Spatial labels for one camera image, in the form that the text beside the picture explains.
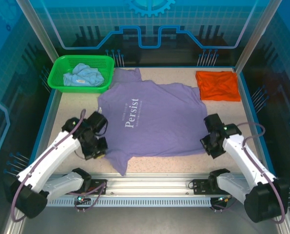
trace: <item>t-shirt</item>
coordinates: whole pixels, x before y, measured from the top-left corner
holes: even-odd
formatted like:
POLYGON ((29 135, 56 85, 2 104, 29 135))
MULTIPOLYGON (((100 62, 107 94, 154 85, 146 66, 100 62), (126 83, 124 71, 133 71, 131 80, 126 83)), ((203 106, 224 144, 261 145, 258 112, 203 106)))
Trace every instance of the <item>t-shirt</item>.
POLYGON ((139 69, 116 69, 111 89, 98 98, 108 119, 105 158, 121 174, 133 156, 185 156, 204 153, 207 116, 198 88, 141 80, 139 69))

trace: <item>light blue cloth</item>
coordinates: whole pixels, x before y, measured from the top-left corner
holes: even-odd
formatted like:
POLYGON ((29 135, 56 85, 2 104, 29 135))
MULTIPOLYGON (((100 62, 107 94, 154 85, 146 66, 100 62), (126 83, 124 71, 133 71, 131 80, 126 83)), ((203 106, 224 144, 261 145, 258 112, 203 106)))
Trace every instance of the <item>light blue cloth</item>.
POLYGON ((65 86, 99 86, 104 82, 104 77, 97 68, 79 63, 71 73, 63 75, 65 86))

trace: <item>green basket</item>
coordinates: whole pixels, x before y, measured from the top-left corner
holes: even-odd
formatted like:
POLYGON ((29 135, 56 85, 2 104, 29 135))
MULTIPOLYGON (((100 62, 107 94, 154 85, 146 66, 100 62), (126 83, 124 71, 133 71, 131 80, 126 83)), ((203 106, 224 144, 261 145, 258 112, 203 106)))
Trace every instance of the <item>green basket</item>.
POLYGON ((115 61, 109 56, 99 55, 65 55, 59 57, 49 74, 47 83, 52 89, 58 89, 63 93, 103 93, 109 89, 114 73, 115 61), (98 68, 104 82, 97 87, 92 86, 64 86, 63 74, 72 70, 79 63, 84 63, 92 68, 98 68))

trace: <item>table surface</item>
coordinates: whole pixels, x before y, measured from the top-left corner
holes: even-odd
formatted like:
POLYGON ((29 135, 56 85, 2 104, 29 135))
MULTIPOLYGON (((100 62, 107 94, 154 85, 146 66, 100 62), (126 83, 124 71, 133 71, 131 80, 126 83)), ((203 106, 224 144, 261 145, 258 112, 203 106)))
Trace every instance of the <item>table surface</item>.
MULTIPOLYGON (((231 68, 140 68, 143 80, 151 79, 157 84, 180 82, 185 85, 197 87, 195 79, 196 71, 232 71, 231 68)), ((57 137, 65 121, 71 117, 79 117, 83 108, 87 113, 97 110, 97 98, 99 94, 75 94, 63 93, 55 123, 51 132, 50 143, 57 137)), ((242 102, 228 101, 204 101, 208 114, 218 113, 225 124, 247 122, 247 117, 242 102)), ((240 127, 245 137, 251 135, 248 125, 240 127)), ((248 143, 256 154, 253 142, 248 143)), ((68 173, 74 168, 80 167, 90 173, 116 173, 108 160, 90 159, 85 161, 70 154, 57 168, 56 173, 68 173)), ((129 160, 127 173, 208 173, 213 170, 227 168, 231 172, 238 173, 240 169, 235 161, 227 153, 216 159, 207 154, 174 157, 133 157, 129 160)))

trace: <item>glass panel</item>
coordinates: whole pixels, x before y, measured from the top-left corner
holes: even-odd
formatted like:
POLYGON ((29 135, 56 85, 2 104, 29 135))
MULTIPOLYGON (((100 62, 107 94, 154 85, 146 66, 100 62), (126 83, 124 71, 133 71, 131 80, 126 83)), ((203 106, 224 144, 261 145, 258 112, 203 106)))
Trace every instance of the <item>glass panel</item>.
POLYGON ((0 233, 10 204, 3 175, 23 165, 10 154, 29 158, 50 95, 46 77, 52 63, 16 1, 0 1, 0 233))
POLYGON ((243 74, 274 170, 290 183, 290 0, 282 1, 243 74))
POLYGON ((31 1, 60 56, 109 55, 116 66, 235 66, 268 2, 31 1))

